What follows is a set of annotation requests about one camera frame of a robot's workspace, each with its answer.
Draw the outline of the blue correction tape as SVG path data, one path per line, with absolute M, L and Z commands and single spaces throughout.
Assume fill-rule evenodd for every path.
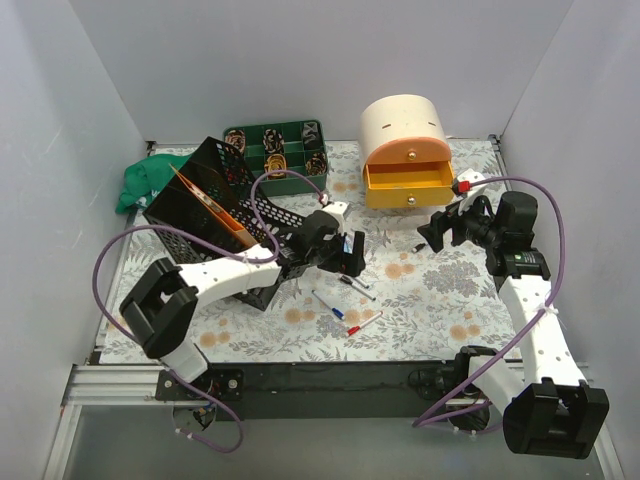
M 345 254 L 352 254 L 353 253 L 353 242 L 350 239 L 348 234 L 345 234 L 344 238 L 343 238 L 343 252 Z

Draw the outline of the round cream drawer cabinet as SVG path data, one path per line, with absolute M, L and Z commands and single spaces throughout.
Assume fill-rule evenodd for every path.
M 371 209 L 446 205 L 452 152 L 434 104 L 413 94 L 381 98 L 360 117 L 365 204 Z

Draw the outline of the orange file folder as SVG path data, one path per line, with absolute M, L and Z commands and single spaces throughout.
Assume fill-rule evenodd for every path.
M 186 189 L 206 208 L 206 210 L 224 228 L 227 233 L 229 233 L 233 238 L 235 238 L 245 247 L 252 247 L 257 244 L 255 238 L 229 212 L 227 212 L 216 201 L 209 197 L 195 183 L 181 174 L 179 170 L 173 165 L 170 165 L 170 168 L 173 170 L 175 176 L 186 187 Z

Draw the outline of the black mesh file organizer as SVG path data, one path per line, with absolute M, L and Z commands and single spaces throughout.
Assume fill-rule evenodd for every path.
M 208 137 L 179 168 L 179 172 L 239 221 L 255 240 L 262 242 L 266 239 L 251 209 L 250 191 L 255 181 L 254 173 L 235 147 Z M 273 204 L 261 188 L 256 190 L 256 206 L 279 241 L 284 240 L 287 229 L 302 224 L 302 216 Z M 176 177 L 159 192 L 143 216 L 150 224 L 178 228 L 234 253 L 244 249 L 239 240 Z M 217 253 L 174 233 L 159 231 L 157 235 L 176 263 L 199 263 L 219 257 Z M 281 248 L 279 259 L 284 262 L 284 268 L 275 285 L 255 288 L 234 297 L 254 308 L 266 310 L 279 286 L 301 277 L 307 269 L 286 247 Z

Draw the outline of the small white marker blue cap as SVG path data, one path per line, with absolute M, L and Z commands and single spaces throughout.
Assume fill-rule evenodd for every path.
M 353 278 L 353 277 L 349 277 L 349 276 L 344 276 L 346 278 L 346 280 L 354 285 L 359 285 L 364 289 L 370 289 L 370 285 L 367 284 L 366 282 L 364 282 L 363 280 L 360 280 L 359 278 Z

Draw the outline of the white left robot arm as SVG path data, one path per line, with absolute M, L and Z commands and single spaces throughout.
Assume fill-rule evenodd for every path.
M 311 267 L 359 276 L 365 269 L 365 233 L 344 231 L 346 208 L 332 203 L 239 253 L 211 245 L 221 255 L 217 259 L 174 264 L 162 258 L 134 285 L 120 314 L 145 355 L 178 377 L 188 398 L 203 399 L 213 377 L 206 356 L 189 339 L 194 315 L 218 300 L 277 287 Z

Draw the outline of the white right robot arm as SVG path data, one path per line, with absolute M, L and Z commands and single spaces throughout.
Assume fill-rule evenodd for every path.
M 486 253 L 486 266 L 516 331 L 511 345 L 521 353 L 524 375 L 508 366 L 503 351 L 471 346 L 455 358 L 453 389 L 418 418 L 435 412 L 460 394 L 482 393 L 502 416 L 502 432 L 513 453 L 585 459 L 606 416 L 606 392 L 588 384 L 569 351 L 553 307 L 554 282 L 541 252 L 532 245 L 537 200 L 522 192 L 504 193 L 496 208 L 484 195 L 470 195 L 432 215 L 419 234 L 434 252 L 446 233 L 459 246 L 466 241 Z

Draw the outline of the white marker black cap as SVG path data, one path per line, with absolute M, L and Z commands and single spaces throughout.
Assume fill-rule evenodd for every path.
M 351 288 L 353 288 L 355 291 L 359 292 L 361 295 L 363 295 L 364 297 L 368 298 L 371 301 L 375 301 L 376 297 L 374 295 L 372 295 L 370 292 L 368 292 L 365 288 L 359 286 L 353 279 L 351 279 L 348 276 L 342 275 L 339 277 L 339 280 L 346 284 L 349 285 Z

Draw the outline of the white marker red cap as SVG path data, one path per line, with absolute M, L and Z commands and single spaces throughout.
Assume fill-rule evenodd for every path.
M 383 314 L 384 314 L 383 311 L 379 311 L 378 313 L 376 313 L 375 315 L 371 316 L 367 320 L 363 321 L 359 325 L 351 327 L 350 329 L 347 330 L 347 335 L 348 336 L 352 336 L 352 335 L 356 334 L 358 331 L 362 330 L 363 328 L 367 327 L 368 325 L 370 325 L 373 322 L 375 322 L 378 319 L 380 319 L 383 316 Z

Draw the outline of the floral table mat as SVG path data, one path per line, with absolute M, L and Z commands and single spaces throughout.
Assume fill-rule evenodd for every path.
M 429 211 L 368 209 L 357 144 L 330 142 L 326 150 L 327 189 L 332 199 L 350 204 L 348 226 L 365 233 L 366 268 L 359 279 L 376 300 L 334 274 L 309 269 L 284 282 L 265 311 L 229 298 L 195 315 L 189 336 L 206 357 L 256 363 L 446 360 L 465 345 L 504 348 L 515 331 L 486 271 L 484 252 L 464 244 L 413 253 L 422 243 L 417 228 Z M 347 335 L 379 311 L 380 319 Z

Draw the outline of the green compartment tray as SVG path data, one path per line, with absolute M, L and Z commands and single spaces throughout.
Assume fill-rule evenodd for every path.
M 268 175 L 261 189 L 269 197 L 326 188 L 328 154 L 316 119 L 233 126 L 224 130 L 224 140 L 243 154 L 255 176 Z

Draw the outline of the green cloth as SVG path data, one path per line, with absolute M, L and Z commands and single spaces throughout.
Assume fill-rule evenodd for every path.
M 115 212 L 128 214 L 146 209 L 174 177 L 173 168 L 179 170 L 189 159 L 190 155 L 155 154 L 127 167 Z

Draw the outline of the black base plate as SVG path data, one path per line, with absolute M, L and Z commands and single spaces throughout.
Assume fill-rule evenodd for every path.
M 460 379 L 452 360 L 227 363 L 192 385 L 243 420 L 416 418 Z

